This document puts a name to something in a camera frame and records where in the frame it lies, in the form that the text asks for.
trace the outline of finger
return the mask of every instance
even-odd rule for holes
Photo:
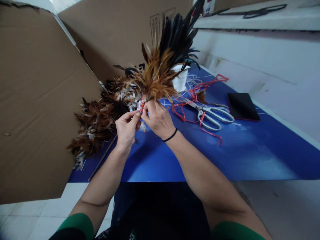
[[[155,105],[156,105],[156,111],[158,111],[161,108],[164,108],[164,106],[159,101],[156,101]]]
[[[147,110],[151,115],[153,115],[156,112],[156,105],[154,101],[149,101],[146,102],[143,109]]]
[[[136,125],[136,131],[139,130],[140,126],[141,126],[141,121],[139,121],[139,122],[137,123],[137,125]]]
[[[137,112],[139,112],[139,110],[135,110],[132,112],[126,112],[125,114],[123,114],[119,120],[130,120]]]
[[[136,128],[136,125],[138,122],[140,122],[141,113],[138,111],[136,114],[132,117],[131,121],[128,123],[132,128]]]
[[[145,121],[146,124],[149,124],[150,118],[149,118],[149,116],[148,116],[148,113],[147,113],[147,109],[146,109],[146,108],[144,108],[144,109],[142,110],[141,118],[142,118],[143,121]]]

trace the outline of smartphone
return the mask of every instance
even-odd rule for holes
[[[231,115],[236,119],[260,121],[256,106],[248,93],[227,93]]]

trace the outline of green sleeve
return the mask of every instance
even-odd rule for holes
[[[266,240],[255,231],[235,222],[221,222],[211,233],[214,240]]]
[[[61,224],[57,232],[64,228],[76,228],[84,233],[87,240],[94,238],[93,225],[90,218],[84,213],[76,213],[69,217]]]

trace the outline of forearm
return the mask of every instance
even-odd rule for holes
[[[76,213],[86,214],[95,233],[99,230],[110,200],[119,187],[130,149],[115,147],[70,213],[70,216]]]
[[[219,211],[244,211],[248,208],[220,170],[179,131],[167,145],[177,157],[188,185],[204,205]]]
[[[116,146],[91,180],[81,199],[94,205],[107,204],[117,191],[130,149]]]

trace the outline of tile floor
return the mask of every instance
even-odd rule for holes
[[[46,240],[67,218],[88,183],[68,183],[59,199],[0,205],[1,240]],[[98,234],[110,227],[113,198]]]

